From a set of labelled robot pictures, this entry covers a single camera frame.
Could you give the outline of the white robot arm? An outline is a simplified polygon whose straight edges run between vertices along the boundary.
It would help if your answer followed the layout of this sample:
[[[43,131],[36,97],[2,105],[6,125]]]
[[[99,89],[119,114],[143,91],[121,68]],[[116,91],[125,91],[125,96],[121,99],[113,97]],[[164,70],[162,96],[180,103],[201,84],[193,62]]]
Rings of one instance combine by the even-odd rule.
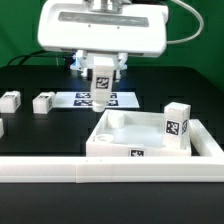
[[[115,74],[130,56],[160,56],[166,49],[168,7],[132,0],[47,0],[38,42],[47,51],[76,55],[72,67],[88,76],[96,57],[111,57]]]

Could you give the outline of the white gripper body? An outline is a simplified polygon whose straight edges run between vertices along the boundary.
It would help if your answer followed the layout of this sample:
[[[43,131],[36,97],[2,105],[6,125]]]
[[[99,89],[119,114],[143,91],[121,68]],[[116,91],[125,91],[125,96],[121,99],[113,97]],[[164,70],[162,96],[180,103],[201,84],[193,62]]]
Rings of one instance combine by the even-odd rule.
[[[167,21],[165,5],[124,4],[112,13],[92,11],[86,0],[47,0],[38,42],[48,51],[158,57],[166,49]]]

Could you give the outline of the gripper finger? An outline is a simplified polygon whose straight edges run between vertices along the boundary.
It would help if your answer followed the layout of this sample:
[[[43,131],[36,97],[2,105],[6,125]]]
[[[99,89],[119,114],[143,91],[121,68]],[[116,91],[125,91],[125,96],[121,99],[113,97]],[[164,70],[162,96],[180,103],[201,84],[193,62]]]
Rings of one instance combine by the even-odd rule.
[[[76,61],[81,76],[87,78],[88,70],[93,67],[93,56],[85,50],[78,50],[76,52]]]
[[[119,53],[117,55],[117,61],[115,63],[116,65],[115,78],[117,81],[119,81],[121,78],[121,71],[127,68],[127,65],[126,65],[127,59],[128,59],[127,53]]]

